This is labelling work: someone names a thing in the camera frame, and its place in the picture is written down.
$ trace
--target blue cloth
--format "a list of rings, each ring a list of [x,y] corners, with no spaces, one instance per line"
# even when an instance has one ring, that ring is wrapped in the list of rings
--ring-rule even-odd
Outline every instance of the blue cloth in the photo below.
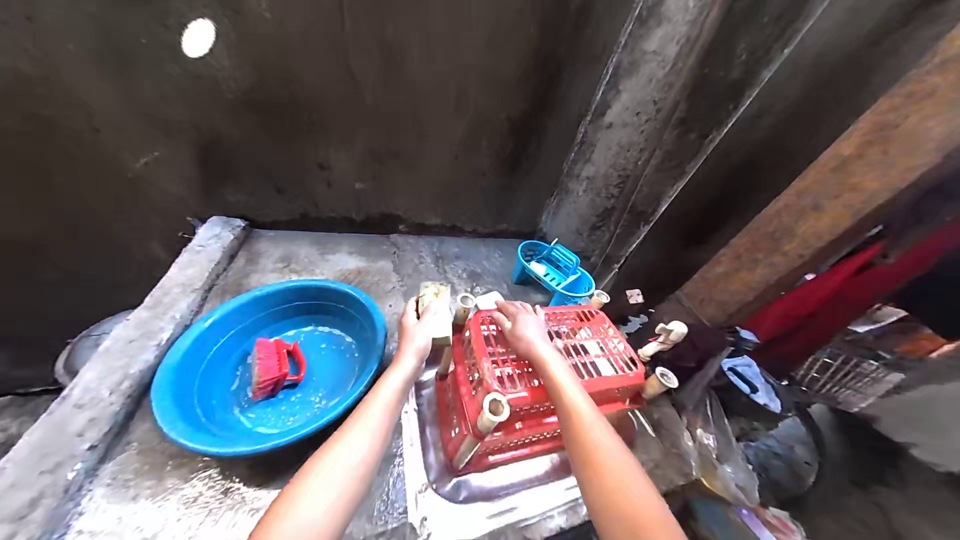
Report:
[[[727,358],[720,362],[720,366],[728,378],[736,384],[737,388],[743,390],[744,394],[750,396],[750,399],[769,408],[774,412],[780,412],[782,405],[780,398],[777,397],[777,391],[770,382],[760,373],[760,368],[756,367],[756,362],[749,356],[738,356],[736,358]],[[757,391],[752,392],[752,388],[734,373],[730,368],[736,368],[744,377],[756,386]]]

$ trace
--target red cloth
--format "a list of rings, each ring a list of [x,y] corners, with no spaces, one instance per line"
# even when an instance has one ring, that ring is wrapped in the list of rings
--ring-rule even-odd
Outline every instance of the red cloth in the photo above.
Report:
[[[844,258],[740,325],[760,339],[751,357],[775,377],[788,375],[857,317],[958,246],[960,219],[954,219],[889,264],[872,264],[882,242]]]

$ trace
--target wire basket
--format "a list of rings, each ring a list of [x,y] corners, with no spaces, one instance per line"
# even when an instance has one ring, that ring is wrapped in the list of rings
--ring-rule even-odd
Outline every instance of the wire basket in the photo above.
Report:
[[[904,374],[875,360],[827,348],[808,358],[794,377],[816,401],[855,412],[896,386]]]

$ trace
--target metal basin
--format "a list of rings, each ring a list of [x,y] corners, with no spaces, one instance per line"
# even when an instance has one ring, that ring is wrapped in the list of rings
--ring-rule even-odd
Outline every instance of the metal basin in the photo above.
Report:
[[[435,374],[436,365],[428,362],[401,415],[408,513],[420,537],[473,538],[565,505],[583,504],[566,452],[454,477],[441,445]],[[639,412],[624,411],[610,419],[635,454],[662,453],[653,428]]]

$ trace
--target wooden beam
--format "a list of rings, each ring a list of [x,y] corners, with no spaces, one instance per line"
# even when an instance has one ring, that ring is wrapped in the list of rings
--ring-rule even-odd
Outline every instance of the wooden beam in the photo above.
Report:
[[[712,325],[737,322],[878,223],[960,149],[960,25],[682,288]]]

